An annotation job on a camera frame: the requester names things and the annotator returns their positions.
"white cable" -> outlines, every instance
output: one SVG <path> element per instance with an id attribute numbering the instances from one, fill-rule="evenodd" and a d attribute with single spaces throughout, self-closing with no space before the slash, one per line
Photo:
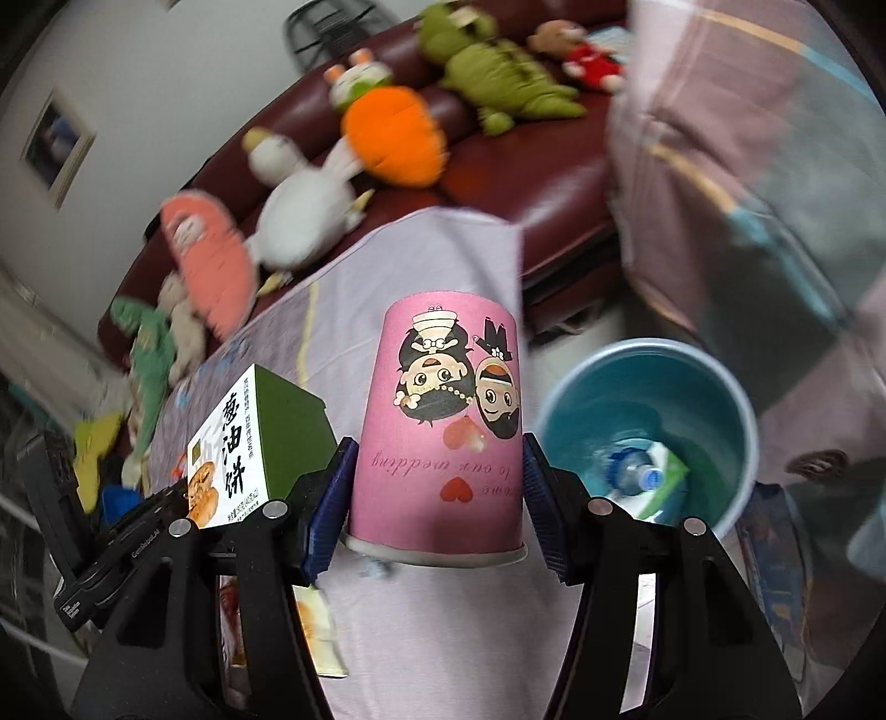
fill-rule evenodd
<path id="1" fill-rule="evenodd" d="M 33 635 L 17 628 L 11 622 L 6 621 L 2 617 L 0 617 L 0 626 L 2 626 L 3 629 L 10 634 L 11 637 L 25 643 L 26 645 L 35 647 L 37 648 L 37 650 L 43 650 L 45 653 L 54 655 L 60 660 L 70 662 L 72 665 L 76 665 L 78 668 L 85 668 L 87 663 L 89 663 L 89 658 L 69 653 L 67 650 L 62 650 L 61 648 L 55 647 L 54 645 L 50 645 L 45 640 L 35 638 Z"/>
<path id="2" fill-rule="evenodd" d="M 37 518 L 27 510 L 22 510 L 18 505 L 13 503 L 6 495 L 0 493 L 0 507 L 7 511 L 13 518 L 19 522 L 25 523 L 29 528 L 40 532 L 40 525 L 37 524 Z"/>

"screw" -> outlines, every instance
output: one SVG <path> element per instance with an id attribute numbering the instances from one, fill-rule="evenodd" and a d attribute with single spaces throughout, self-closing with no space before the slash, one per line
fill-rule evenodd
<path id="1" fill-rule="evenodd" d="M 609 515 L 612 513 L 612 503 L 605 497 L 595 497 L 587 504 L 587 509 L 594 515 Z"/>
<path id="2" fill-rule="evenodd" d="M 261 508 L 262 514 L 268 518 L 268 520 L 282 518 L 287 510 L 289 510 L 289 506 L 283 500 L 271 500 L 267 505 Z"/>
<path id="3" fill-rule="evenodd" d="M 179 518 L 169 523 L 169 535 L 172 537 L 181 537 L 190 532 L 190 520 L 187 518 Z"/>
<path id="4" fill-rule="evenodd" d="M 703 520 L 699 520 L 698 518 L 686 518 L 683 521 L 683 529 L 690 535 L 698 537 L 704 535 L 704 533 L 708 531 L 708 526 L 704 524 Z"/>

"picture frame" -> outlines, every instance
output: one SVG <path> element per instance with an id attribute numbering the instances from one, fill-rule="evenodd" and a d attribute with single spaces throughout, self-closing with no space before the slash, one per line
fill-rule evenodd
<path id="1" fill-rule="evenodd" d="M 27 136 L 21 160 L 61 207 L 96 135 L 56 89 L 43 104 Z"/>

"green dinosaur plush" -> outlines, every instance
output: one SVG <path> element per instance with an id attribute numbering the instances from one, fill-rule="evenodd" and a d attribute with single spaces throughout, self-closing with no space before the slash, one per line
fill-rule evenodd
<path id="1" fill-rule="evenodd" d="M 441 3 L 429 5 L 418 17 L 419 51 L 444 68 L 441 87 L 477 106 L 487 135 L 507 132 L 515 118 L 547 120 L 585 114 L 585 108 L 572 101 L 578 90 L 555 82 L 510 40 L 495 38 L 498 25 L 491 15 Z"/>
<path id="2" fill-rule="evenodd" d="M 166 316 L 140 300 L 119 297 L 111 303 L 111 319 L 126 335 L 136 336 L 129 359 L 137 384 L 133 413 L 140 417 L 132 454 L 123 466 L 123 484 L 134 488 L 142 476 L 142 458 L 151 445 L 163 401 L 169 390 L 169 369 L 175 362 L 175 340 Z"/>

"green and white box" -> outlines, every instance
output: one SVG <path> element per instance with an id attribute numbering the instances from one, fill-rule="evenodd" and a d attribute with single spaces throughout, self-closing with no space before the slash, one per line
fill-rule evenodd
<path id="1" fill-rule="evenodd" d="M 201 528 L 239 522 L 335 450 L 323 400 L 251 365 L 188 443 L 189 517 Z"/>

